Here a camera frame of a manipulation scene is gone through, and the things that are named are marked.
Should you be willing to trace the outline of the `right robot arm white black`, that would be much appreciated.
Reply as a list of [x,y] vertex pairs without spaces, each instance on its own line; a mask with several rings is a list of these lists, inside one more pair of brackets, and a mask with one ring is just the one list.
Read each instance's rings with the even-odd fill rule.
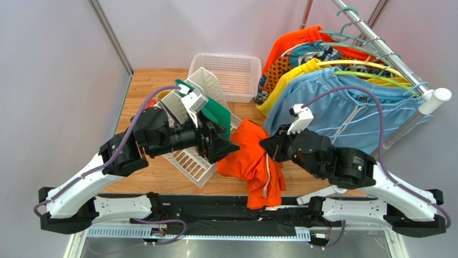
[[371,195],[363,200],[313,196],[306,202],[311,224],[345,220],[377,223],[413,238],[444,234],[449,227],[441,211],[440,190],[421,190],[385,173],[379,162],[361,150],[335,147],[328,137],[310,130],[287,134],[285,128],[261,140],[260,146],[276,162],[291,161],[337,188]]

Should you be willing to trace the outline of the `light blue shorts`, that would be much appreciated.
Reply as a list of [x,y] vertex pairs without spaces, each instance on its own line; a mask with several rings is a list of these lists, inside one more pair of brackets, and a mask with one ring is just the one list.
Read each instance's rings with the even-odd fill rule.
[[[351,124],[340,134],[334,136],[335,130],[317,132],[322,128],[338,127],[344,122],[352,119],[355,110],[354,120],[367,116],[378,111],[373,99],[365,92],[353,89],[354,86],[365,88],[376,96],[383,109],[389,109],[400,101],[412,96],[400,87],[385,87],[363,80],[353,75],[336,75],[340,71],[337,67],[325,68],[293,79],[288,83],[281,93],[272,109],[269,111],[263,128],[273,135],[283,124],[291,124],[294,119],[289,109],[295,104],[305,104],[320,94],[332,91],[327,96],[314,102],[309,106],[314,119],[308,129],[329,137],[336,147],[351,147],[360,149],[368,154],[378,148],[380,137],[380,117],[375,115],[356,124]],[[401,110],[392,111],[384,115],[384,140],[388,140],[397,129],[385,131],[402,126],[418,108],[424,103],[422,98],[408,100],[406,107],[414,108],[415,111]]]

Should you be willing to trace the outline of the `white perforated basket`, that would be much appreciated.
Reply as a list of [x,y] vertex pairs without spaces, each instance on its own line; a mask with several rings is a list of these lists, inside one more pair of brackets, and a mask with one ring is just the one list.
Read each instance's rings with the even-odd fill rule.
[[206,74],[198,73],[200,68],[216,77],[228,102],[249,103],[256,96],[262,72],[259,58],[248,55],[198,53],[193,57],[187,78],[195,77],[195,82],[204,82]]

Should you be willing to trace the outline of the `teal hanger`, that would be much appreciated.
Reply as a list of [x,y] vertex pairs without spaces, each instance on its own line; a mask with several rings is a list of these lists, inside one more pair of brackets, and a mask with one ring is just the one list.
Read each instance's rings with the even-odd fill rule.
[[382,52],[380,52],[374,45],[375,49],[371,49],[367,46],[363,46],[363,47],[357,47],[357,46],[352,46],[350,45],[352,43],[352,40],[349,40],[347,41],[346,43],[337,43],[335,41],[327,41],[327,43],[329,43],[330,46],[333,46],[333,47],[340,47],[340,48],[344,48],[344,49],[352,49],[352,50],[356,50],[356,51],[359,51],[359,52],[362,52],[364,54],[366,54],[367,56],[364,58],[364,60],[366,61],[370,61],[370,62],[374,62],[374,63],[383,63],[385,65],[388,65],[390,66],[391,65],[391,62],[383,55]]
[[[346,6],[346,7],[341,8],[336,13],[336,16],[339,16],[341,13],[346,13],[346,12],[353,12],[354,14],[356,14],[359,17],[358,10],[353,6]],[[350,21],[349,23],[344,24],[339,32],[329,31],[329,30],[319,30],[319,33],[328,34],[331,40],[337,43],[346,43],[347,41],[352,40],[352,43],[350,44],[352,46],[357,46],[357,47],[367,46],[371,49],[375,49],[374,45],[367,40],[366,35],[362,33],[361,31],[358,35],[351,35],[351,34],[344,33],[344,30],[346,28],[352,27],[356,23],[357,21]]]

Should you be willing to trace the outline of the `orange shorts front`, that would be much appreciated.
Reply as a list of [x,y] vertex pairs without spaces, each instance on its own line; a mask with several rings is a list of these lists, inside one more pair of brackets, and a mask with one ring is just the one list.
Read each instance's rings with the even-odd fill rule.
[[217,173],[247,183],[247,207],[251,210],[279,206],[286,191],[283,165],[274,162],[260,146],[269,134],[258,124],[244,119],[230,136],[240,149],[217,162]]

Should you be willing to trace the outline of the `teal hanger front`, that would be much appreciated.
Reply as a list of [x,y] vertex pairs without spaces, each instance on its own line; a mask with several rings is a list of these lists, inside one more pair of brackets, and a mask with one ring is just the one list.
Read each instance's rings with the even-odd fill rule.
[[359,52],[362,52],[364,54],[366,54],[367,56],[364,58],[364,60],[366,61],[370,61],[370,62],[374,62],[374,63],[383,63],[385,65],[388,65],[390,66],[391,65],[391,62],[383,55],[382,52],[380,52],[374,45],[375,49],[371,49],[367,46],[363,46],[363,47],[357,47],[357,46],[352,46],[350,45],[352,43],[352,40],[349,40],[347,41],[346,43],[337,43],[335,41],[327,41],[327,43],[329,43],[330,46],[333,46],[333,47],[340,47],[340,48],[344,48],[344,49],[352,49],[352,50],[356,50],[356,51],[359,51]]

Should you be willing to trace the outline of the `yellow cup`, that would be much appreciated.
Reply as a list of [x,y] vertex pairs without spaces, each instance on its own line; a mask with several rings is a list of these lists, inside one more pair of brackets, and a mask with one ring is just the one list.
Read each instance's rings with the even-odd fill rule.
[[156,101],[159,102],[161,101],[163,98],[165,98],[168,94],[171,93],[171,90],[165,90],[165,91],[162,91],[160,92],[159,94],[157,94],[156,96]]

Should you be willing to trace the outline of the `orange shorts back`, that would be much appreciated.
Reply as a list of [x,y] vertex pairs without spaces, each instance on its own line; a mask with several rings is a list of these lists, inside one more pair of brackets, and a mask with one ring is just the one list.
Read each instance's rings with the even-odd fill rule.
[[[268,70],[268,68],[270,68],[270,66],[277,60],[277,58],[279,58],[282,54],[287,52],[289,49],[295,47],[296,45],[306,42],[330,41],[331,38],[327,34],[320,34],[318,32],[321,29],[323,29],[321,26],[315,25],[301,30],[289,32],[279,37],[273,44],[271,52],[269,53],[269,56],[267,57],[267,60],[264,64],[262,73],[264,74]],[[344,49],[340,47],[333,48],[334,50],[337,50],[340,54],[342,54],[342,57],[338,59],[364,61],[364,58],[367,56],[362,52],[352,49]]]

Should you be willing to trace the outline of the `teal hanger back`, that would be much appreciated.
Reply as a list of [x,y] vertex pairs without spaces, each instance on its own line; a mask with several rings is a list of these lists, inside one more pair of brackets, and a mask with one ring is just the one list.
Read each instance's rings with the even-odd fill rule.
[[[359,17],[358,10],[353,6],[346,6],[346,7],[341,8],[336,13],[336,16],[339,16],[341,13],[346,13],[346,12],[353,12],[354,14],[356,14]],[[319,30],[319,33],[328,34],[331,40],[337,43],[346,43],[347,41],[352,40],[352,43],[350,44],[352,46],[357,46],[357,47],[367,46],[371,49],[375,49],[374,45],[367,40],[366,35],[362,33],[361,31],[358,35],[351,35],[351,34],[344,33],[344,30],[346,28],[352,27],[356,23],[357,21],[350,21],[349,23],[344,24],[339,32],[329,31],[329,30]]]

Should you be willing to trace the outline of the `metal clothes rack rail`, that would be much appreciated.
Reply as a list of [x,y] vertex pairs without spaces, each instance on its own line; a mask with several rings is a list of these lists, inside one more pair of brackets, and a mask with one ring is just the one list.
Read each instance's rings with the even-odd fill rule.
[[424,104],[380,148],[395,174],[417,187],[443,191],[457,202],[457,1],[379,1],[377,34],[356,7],[335,1],[337,14],[358,28],[391,68],[398,70]]

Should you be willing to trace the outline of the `green hanger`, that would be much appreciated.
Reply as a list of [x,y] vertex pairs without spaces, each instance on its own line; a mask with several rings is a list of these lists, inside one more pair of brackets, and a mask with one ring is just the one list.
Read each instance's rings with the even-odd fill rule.
[[403,85],[400,82],[394,81],[390,78],[386,78],[383,76],[378,76],[374,74],[368,74],[368,73],[362,73],[362,72],[356,72],[356,71],[335,71],[334,72],[336,75],[353,75],[357,77],[366,77],[366,78],[374,78],[377,80],[385,81],[387,83],[394,84],[397,87],[403,88],[406,90],[406,93],[414,95],[414,97],[420,97],[420,95],[413,89],[413,87],[408,87],[407,85]]

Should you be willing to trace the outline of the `patterned blue orange shorts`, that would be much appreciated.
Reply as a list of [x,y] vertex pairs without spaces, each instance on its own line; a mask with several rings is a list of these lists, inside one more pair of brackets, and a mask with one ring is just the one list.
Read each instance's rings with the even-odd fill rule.
[[321,61],[349,60],[338,59],[340,57],[342,54],[324,41],[306,42],[289,49],[277,58],[264,74],[262,73],[257,86],[257,94],[253,99],[254,103],[263,104],[276,87],[280,77],[292,69],[313,58]]

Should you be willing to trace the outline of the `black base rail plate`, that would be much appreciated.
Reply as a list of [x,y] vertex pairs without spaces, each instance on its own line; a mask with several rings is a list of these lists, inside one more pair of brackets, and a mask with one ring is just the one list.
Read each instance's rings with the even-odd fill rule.
[[289,234],[295,227],[325,226],[316,211],[294,204],[291,197],[281,198],[279,206],[249,209],[247,196],[158,195],[149,193],[149,215],[129,215],[132,223],[169,221],[187,225],[186,233],[217,234]]

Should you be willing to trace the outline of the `light blue wire hanger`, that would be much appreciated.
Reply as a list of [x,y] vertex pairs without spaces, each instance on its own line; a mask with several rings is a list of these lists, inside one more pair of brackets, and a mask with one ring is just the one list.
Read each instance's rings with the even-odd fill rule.
[[[413,87],[411,87],[410,89],[412,89],[414,91],[414,93],[416,92],[416,90],[418,90],[418,88],[420,86],[428,86],[428,82],[421,82]],[[389,109],[383,109],[382,107],[382,114],[383,115],[386,115],[392,111],[401,111],[401,110],[411,110],[411,111],[415,111],[416,109],[414,109],[413,107],[406,107],[406,104],[408,102],[408,100],[410,99],[413,99],[414,98],[414,95],[411,94],[412,96],[408,97],[407,99],[404,99],[402,101],[400,101],[397,105],[389,108]],[[356,120],[354,120],[353,118],[356,117],[356,113],[359,109],[355,110],[354,113],[352,113],[352,115],[354,114],[355,116],[352,117],[352,119],[349,119],[348,121],[344,122],[342,125],[338,126],[338,127],[329,127],[329,128],[322,128],[322,129],[319,129],[317,132],[325,132],[325,131],[330,131],[330,130],[335,130],[335,134],[334,136],[331,136],[331,138],[334,138],[334,137],[339,137],[337,135],[340,135],[345,129],[346,127],[348,127],[348,125],[351,125],[351,124],[356,124],[358,122],[361,122],[361,121],[364,121],[366,120],[367,118],[370,118],[370,117],[373,117],[375,115],[379,115],[379,112],[376,111],[374,113],[371,113],[367,116],[364,116],[364,117],[360,117]],[[433,115],[431,114],[428,114],[428,115],[425,115],[425,118],[421,118],[420,122],[417,122],[418,123],[425,123],[426,121],[429,121],[433,118]],[[389,130],[394,130],[394,129],[398,129],[398,127],[396,128],[391,128],[391,129],[385,129],[385,131],[389,131]],[[366,134],[366,133],[356,133],[356,134],[348,134],[348,135],[344,135],[344,136],[349,136],[349,135],[362,135],[362,134]]]

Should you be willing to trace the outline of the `small red object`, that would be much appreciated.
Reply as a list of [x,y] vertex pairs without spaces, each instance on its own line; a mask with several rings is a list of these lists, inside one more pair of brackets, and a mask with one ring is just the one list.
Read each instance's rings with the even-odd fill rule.
[[145,108],[151,108],[151,107],[154,107],[155,105],[157,104],[157,100],[156,99],[151,99]]

